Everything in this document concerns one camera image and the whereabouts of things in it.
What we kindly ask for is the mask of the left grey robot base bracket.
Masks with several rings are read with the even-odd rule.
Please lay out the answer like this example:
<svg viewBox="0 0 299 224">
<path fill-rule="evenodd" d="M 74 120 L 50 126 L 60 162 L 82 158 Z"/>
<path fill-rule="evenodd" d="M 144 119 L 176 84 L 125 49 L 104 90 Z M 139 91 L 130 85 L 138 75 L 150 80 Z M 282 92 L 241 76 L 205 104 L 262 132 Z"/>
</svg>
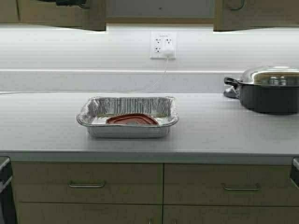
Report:
<svg viewBox="0 0 299 224">
<path fill-rule="evenodd" d="M 0 158 L 0 192 L 10 184 L 13 179 L 11 161 L 9 157 Z"/>
</svg>

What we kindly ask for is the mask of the right grey robot base bracket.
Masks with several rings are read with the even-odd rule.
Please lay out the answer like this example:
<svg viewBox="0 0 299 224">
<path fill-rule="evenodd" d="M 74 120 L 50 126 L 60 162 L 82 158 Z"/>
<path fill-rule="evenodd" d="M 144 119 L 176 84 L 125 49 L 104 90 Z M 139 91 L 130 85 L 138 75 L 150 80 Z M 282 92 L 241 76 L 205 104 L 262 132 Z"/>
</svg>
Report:
<svg viewBox="0 0 299 224">
<path fill-rule="evenodd" d="M 292 160 L 290 180 L 298 188 L 299 187 L 299 158 L 295 157 Z"/>
</svg>

